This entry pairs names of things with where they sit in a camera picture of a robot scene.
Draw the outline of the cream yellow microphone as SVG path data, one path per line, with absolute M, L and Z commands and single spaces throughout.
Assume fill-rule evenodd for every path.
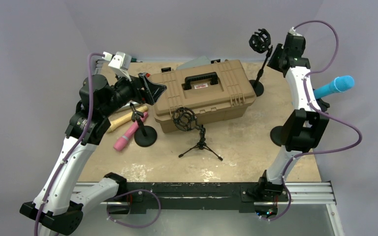
M 142 118 L 143 121 L 146 120 L 146 118 L 148 117 L 148 107 L 147 106 L 142 106 L 140 108 L 137 108 L 137 111 L 140 111 L 140 112 L 144 112 L 144 117 Z M 108 128 L 107 130 L 107 133 L 111 133 L 113 132 L 115 129 L 117 129 L 119 126 L 129 122 L 131 120 L 131 117 L 132 117 L 132 114 L 133 112 L 130 112 L 120 118 L 117 118 L 113 121 L 110 121 L 111 125 L 110 127 Z

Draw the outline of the black stand for cream microphone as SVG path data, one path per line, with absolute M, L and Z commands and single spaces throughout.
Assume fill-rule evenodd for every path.
M 137 124 L 137 129 L 134 132 L 134 140 L 140 147 L 149 147 L 153 145 L 158 137 L 156 130 L 151 126 L 146 126 L 143 119 L 147 118 L 144 112 L 136 109 L 133 104 L 130 104 L 131 108 L 131 120 Z

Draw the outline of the blue microphone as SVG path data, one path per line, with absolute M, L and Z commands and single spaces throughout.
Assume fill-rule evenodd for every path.
M 334 93 L 342 93 L 353 88 L 354 85 L 355 81 L 352 76 L 340 76 L 335 78 L 332 82 L 315 89 L 314 97 L 315 99 L 321 99 Z

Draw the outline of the black clip stand for blue microphone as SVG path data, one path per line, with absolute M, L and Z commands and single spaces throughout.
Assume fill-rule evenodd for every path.
M 271 130 L 270 138 L 287 151 L 308 152 L 319 144 L 328 122 L 328 117 L 317 112 L 295 109 L 284 125 Z

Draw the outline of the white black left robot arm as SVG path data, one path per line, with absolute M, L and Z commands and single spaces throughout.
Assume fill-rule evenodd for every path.
M 100 144 L 111 123 L 109 117 L 134 101 L 154 105 L 166 91 L 166 85 L 151 82 L 148 73 L 119 77 L 110 85 L 105 76 L 87 77 L 79 91 L 80 101 L 65 132 L 63 147 L 44 187 L 20 213 L 34 221 L 36 236 L 72 234 L 84 215 L 105 200 L 128 202 L 137 190 L 129 190 L 127 180 L 115 173 L 74 194 L 78 178 L 90 156 Z

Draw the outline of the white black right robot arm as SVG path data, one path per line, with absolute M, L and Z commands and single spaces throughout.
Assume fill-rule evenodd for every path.
M 258 181 L 256 193 L 268 200 L 284 191 L 283 183 L 303 153 L 315 148 L 329 119 L 319 113 L 308 73 L 310 62 L 302 55 L 306 40 L 288 33 L 284 44 L 278 44 L 268 66 L 283 74 L 291 92 L 293 112 L 284 125 L 271 130 L 271 140 L 281 147 L 275 161 Z

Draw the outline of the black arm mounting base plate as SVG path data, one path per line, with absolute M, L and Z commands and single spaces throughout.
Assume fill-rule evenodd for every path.
M 239 213 L 264 211 L 288 202 L 287 190 L 261 190 L 257 182 L 129 182 L 121 193 L 104 201 L 130 207 L 132 214 L 149 209 L 236 210 Z

